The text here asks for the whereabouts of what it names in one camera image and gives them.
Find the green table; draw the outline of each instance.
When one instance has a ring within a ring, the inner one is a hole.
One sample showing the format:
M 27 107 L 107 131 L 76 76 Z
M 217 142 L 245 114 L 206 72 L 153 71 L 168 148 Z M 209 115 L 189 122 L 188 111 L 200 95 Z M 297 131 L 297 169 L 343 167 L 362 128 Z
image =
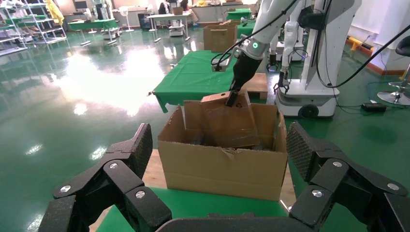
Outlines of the green table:
M 171 209 L 172 218 L 207 217 L 209 213 L 241 215 L 249 212 L 254 212 L 258 217 L 286 217 L 277 202 L 163 188 L 151 189 Z M 112 231 L 134 231 L 115 206 L 97 230 Z
M 241 17 L 250 18 L 252 11 L 250 8 L 246 9 L 236 9 L 235 11 L 229 11 L 226 20 L 241 20 Z
M 152 92 L 164 112 L 165 105 L 183 105 L 184 100 L 201 100 L 203 96 L 229 90 L 234 75 L 233 64 L 223 72 L 212 72 L 210 61 L 217 53 L 195 51 L 186 54 Z
M 244 25 L 244 23 L 241 23 L 240 25 L 238 25 L 238 39 L 241 38 L 241 34 L 244 35 L 250 35 L 252 34 L 253 28 L 255 27 L 255 21 L 249 21 L 247 22 L 246 26 L 242 26 Z
M 104 19 L 104 20 L 95 20 L 94 22 L 73 22 L 69 23 L 72 30 L 85 30 L 85 29 L 93 29 L 93 28 L 103 28 L 103 29 L 110 29 L 110 28 L 117 28 L 118 25 L 115 19 Z
M 84 36 L 83 30 L 85 29 L 93 29 L 93 28 L 102 28 L 108 30 L 107 33 L 111 33 L 109 29 L 111 28 L 117 28 L 118 24 L 115 21 L 115 19 L 103 19 L 103 20 L 95 20 L 94 22 L 84 22 L 84 21 L 79 21 L 79 22 L 73 22 L 69 23 L 72 30 L 79 30 L 81 31 L 81 35 L 83 37 L 83 42 L 80 44 L 81 46 L 88 45 L 91 43 L 91 41 L 87 41 L 86 37 Z M 111 35 L 108 35 L 110 37 L 110 42 L 107 43 L 107 45 L 115 43 L 117 40 L 113 40 L 111 38 Z

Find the robotic hand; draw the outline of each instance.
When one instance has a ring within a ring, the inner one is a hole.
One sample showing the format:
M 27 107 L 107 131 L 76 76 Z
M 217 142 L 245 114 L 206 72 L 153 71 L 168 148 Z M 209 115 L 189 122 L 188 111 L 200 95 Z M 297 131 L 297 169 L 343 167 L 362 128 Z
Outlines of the robotic hand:
M 291 62 L 291 55 L 294 52 L 294 45 L 296 44 L 299 30 L 299 23 L 297 22 L 300 12 L 302 11 L 303 2 L 299 1 L 295 10 L 290 16 L 290 20 L 285 24 L 285 39 L 284 49 L 282 55 L 282 68 L 279 73 L 279 81 L 275 85 L 274 90 L 278 87 L 285 88 L 285 94 L 289 90 L 288 70 Z

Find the green epoxy floor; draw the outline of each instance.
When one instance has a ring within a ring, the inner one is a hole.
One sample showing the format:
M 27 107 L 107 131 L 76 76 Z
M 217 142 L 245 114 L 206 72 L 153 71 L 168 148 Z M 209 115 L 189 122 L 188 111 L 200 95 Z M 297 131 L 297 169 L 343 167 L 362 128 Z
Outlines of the green epoxy floor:
M 141 123 L 151 124 L 157 146 L 157 135 L 175 107 L 168 105 L 164 114 L 155 96 L 147 94 L 171 64 L 190 50 L 203 49 L 202 29 L 189 32 L 191 40 L 184 42 L 161 30 L 162 40 L 154 43 L 151 32 L 137 30 L 124 33 L 113 46 L 102 46 L 99 35 L 86 35 L 92 41 L 86 47 L 79 46 L 80 34 L 69 33 L 68 42 L 0 57 L 0 231 L 36 231 L 54 187 L 96 164 L 110 144 L 131 138 Z M 348 47 L 345 51 L 339 81 L 364 60 L 360 54 L 352 58 Z M 340 88 L 340 104 L 368 101 L 366 84 L 383 79 L 361 72 Z M 378 90 L 391 89 L 370 87 L 373 99 Z M 349 111 L 356 114 L 337 109 L 333 119 L 298 121 L 312 136 L 334 142 L 355 162 L 410 189 L 410 111 L 370 116 Z M 294 120 L 287 119 L 287 125 Z M 298 194 L 304 184 L 294 176 Z M 327 223 L 328 231 L 344 225 L 350 231 L 363 228 L 354 220 L 342 223 L 351 219 L 342 207 L 331 213 L 334 218 L 339 221 Z

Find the chair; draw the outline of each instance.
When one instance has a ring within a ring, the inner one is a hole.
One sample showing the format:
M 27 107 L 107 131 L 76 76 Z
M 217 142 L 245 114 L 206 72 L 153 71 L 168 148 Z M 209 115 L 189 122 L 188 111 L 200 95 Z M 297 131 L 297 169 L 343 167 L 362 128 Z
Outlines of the chair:
M 401 40 L 396 48 L 396 53 L 405 57 L 410 57 L 410 36 Z M 410 98 L 405 92 L 408 87 L 409 76 L 410 76 L 410 64 L 407 67 L 406 72 L 404 73 L 404 79 L 401 82 L 389 82 L 389 85 L 398 88 L 396 92 L 379 92 L 377 96 L 383 101 L 396 104 L 396 105 L 410 105 Z

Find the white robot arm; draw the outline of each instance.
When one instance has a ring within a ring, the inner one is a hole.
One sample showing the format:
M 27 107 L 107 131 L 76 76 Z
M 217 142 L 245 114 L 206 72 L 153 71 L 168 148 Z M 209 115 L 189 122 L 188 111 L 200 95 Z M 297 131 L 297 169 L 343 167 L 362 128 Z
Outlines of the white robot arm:
M 299 0 L 262 0 L 252 32 L 253 36 L 248 38 L 249 43 L 237 44 L 239 46 L 235 47 L 235 49 L 241 52 L 234 65 L 234 77 L 229 89 L 231 93 L 226 105 L 233 105 L 239 90 L 254 76 L 273 37 L 294 11 L 298 2 Z M 224 71 L 221 67 L 221 61 L 218 61 L 217 64 L 213 66 L 213 70 L 216 72 Z

